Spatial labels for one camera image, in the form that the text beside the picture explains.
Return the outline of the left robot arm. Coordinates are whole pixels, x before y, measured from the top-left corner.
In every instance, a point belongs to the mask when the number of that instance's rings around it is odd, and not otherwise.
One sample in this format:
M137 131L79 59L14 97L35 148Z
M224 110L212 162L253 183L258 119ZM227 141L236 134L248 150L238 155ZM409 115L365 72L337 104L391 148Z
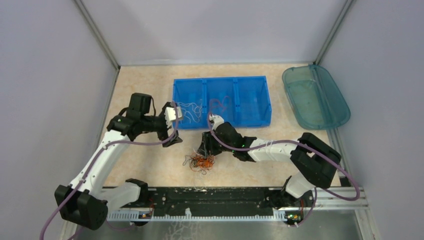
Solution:
M55 214L63 220L97 230L109 212L134 203L144 207L150 203L148 184L130 178L115 188L103 189L105 181L129 145L166 148L181 143L177 130L183 114L175 102L167 102L160 113L154 99L144 93L133 93L127 107L114 116L106 127L99 146L80 173L67 185L54 192L58 205Z

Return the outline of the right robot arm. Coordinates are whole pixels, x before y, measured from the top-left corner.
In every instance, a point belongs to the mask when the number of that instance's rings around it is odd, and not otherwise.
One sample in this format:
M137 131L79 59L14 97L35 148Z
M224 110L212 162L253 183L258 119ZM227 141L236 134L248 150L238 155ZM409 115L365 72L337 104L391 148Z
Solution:
M301 197L315 187L327 189L336 173L333 164L340 164L341 155L310 132L291 143L274 143L254 136L242 136L224 122L213 131L202 133L198 154L208 157L231 152L242 162L291 162L298 173L285 182L281 199L287 206L295 206Z

